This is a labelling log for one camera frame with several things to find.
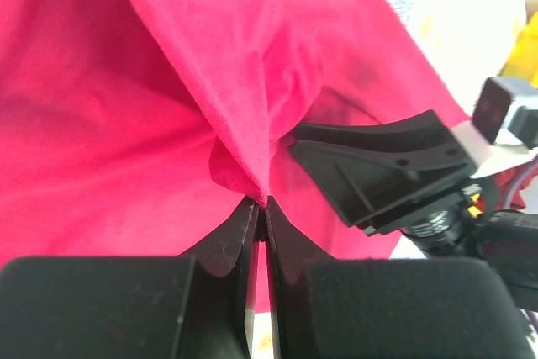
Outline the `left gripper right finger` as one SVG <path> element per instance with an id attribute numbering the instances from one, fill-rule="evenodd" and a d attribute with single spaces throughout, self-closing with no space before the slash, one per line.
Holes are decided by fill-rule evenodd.
<path id="1" fill-rule="evenodd" d="M 521 312 L 470 258 L 338 260 L 265 209 L 278 358 L 531 358 Z"/>

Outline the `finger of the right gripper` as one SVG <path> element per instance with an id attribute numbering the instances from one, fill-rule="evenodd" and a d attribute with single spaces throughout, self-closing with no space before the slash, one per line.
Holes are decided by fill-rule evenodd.
<path id="1" fill-rule="evenodd" d="M 386 235 L 457 216 L 476 165 L 432 110 L 377 126 L 299 124 L 289 151 L 347 227 Z"/>

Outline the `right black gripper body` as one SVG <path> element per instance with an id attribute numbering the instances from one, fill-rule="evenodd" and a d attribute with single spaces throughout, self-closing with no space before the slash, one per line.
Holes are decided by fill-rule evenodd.
<path id="1" fill-rule="evenodd" d="M 475 182 L 484 210 L 472 217 L 461 203 L 401 229 L 427 257 L 466 256 L 485 261 L 516 305 L 537 311 L 537 216 L 495 208 L 500 190 L 491 177 Z"/>

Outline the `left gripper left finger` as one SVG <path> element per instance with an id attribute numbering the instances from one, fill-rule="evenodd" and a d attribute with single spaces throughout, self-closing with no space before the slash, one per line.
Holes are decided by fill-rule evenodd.
<path id="1" fill-rule="evenodd" d="M 258 205 L 178 256 L 27 256 L 1 270 L 4 358 L 248 358 Z"/>

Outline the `magenta pink t-shirt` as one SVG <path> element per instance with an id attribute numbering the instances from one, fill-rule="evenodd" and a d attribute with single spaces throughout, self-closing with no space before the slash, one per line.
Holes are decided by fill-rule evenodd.
<path id="1" fill-rule="evenodd" d="M 244 196 L 339 258 L 300 121 L 467 119 L 386 0 L 1 0 L 1 260 L 177 255 Z"/>

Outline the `yellow plastic bin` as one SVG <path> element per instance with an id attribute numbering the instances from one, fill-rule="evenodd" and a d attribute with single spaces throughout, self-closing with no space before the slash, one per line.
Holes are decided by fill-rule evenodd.
<path id="1" fill-rule="evenodd" d="M 535 12 L 527 25 L 520 31 L 501 71 L 502 76 L 523 78 L 533 87 L 537 87 L 537 24 L 538 13 Z"/>

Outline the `floral patterned table mat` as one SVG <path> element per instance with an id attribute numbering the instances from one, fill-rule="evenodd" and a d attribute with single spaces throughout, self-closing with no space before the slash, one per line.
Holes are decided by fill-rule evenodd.
<path id="1" fill-rule="evenodd" d="M 427 110 L 468 119 L 525 24 L 525 0 L 284 0 L 324 59 L 322 88 L 293 124 L 376 125 Z"/>

